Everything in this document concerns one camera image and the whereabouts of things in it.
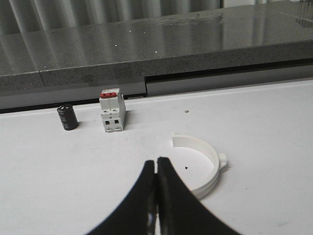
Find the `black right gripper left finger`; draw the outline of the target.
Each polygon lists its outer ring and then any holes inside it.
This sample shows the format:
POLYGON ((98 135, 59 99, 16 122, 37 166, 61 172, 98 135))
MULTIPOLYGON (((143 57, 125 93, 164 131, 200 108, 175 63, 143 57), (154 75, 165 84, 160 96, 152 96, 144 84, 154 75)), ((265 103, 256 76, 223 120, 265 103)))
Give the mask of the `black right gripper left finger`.
POLYGON ((89 235, 154 235, 156 229, 154 161, 148 160, 123 201, 89 235))

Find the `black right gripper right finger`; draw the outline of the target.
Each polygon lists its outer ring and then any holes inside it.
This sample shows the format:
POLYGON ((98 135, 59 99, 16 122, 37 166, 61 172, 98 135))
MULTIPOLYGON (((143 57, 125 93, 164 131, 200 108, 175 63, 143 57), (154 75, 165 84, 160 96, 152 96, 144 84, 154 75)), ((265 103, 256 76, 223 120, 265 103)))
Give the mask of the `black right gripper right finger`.
POLYGON ((157 203, 162 235, 237 235, 180 179, 169 158, 157 160, 157 203))

